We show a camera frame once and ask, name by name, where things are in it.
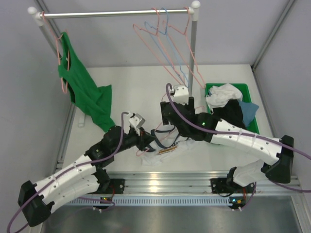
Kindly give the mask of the white navy-trimmed tank top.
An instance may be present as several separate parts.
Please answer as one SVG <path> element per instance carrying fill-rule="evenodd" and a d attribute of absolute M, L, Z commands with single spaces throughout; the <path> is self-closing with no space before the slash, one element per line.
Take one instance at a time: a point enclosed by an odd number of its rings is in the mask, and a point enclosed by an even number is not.
<path fill-rule="evenodd" d="M 151 134 L 155 135 L 154 129 L 151 130 Z M 192 149 L 196 144 L 196 142 L 189 137 L 181 136 L 177 128 L 176 131 L 167 137 L 163 142 L 159 142 L 159 138 L 161 137 L 163 136 L 157 134 L 156 140 L 149 144 L 155 148 L 155 152 L 145 153 L 139 157 L 142 166 L 160 165 L 165 160 Z"/>

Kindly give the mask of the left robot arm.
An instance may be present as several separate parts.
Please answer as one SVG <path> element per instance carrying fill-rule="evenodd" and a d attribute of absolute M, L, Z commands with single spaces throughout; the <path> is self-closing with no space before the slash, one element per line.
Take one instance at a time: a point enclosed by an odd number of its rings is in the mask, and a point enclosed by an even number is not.
<path fill-rule="evenodd" d="M 58 208 L 80 196 L 106 192 L 110 178 L 105 167 L 114 161 L 114 155 L 132 147 L 143 150 L 155 139 L 143 128 L 131 127 L 125 133 L 122 127 L 114 126 L 100 142 L 64 169 L 35 183 L 23 183 L 17 202 L 28 225 L 43 223 Z"/>

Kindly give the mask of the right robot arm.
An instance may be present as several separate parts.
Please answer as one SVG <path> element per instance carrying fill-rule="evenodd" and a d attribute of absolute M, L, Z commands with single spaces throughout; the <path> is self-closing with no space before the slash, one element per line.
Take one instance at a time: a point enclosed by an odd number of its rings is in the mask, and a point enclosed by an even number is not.
<path fill-rule="evenodd" d="M 226 185 L 231 192 L 239 192 L 260 180 L 290 183 L 294 161 L 291 150 L 294 139 L 291 136 L 265 138 L 218 116 L 204 112 L 197 114 L 193 98 L 185 105 L 163 101 L 160 108 L 163 123 L 174 125 L 182 137 L 236 148 L 258 158 L 245 166 L 230 169 Z"/>

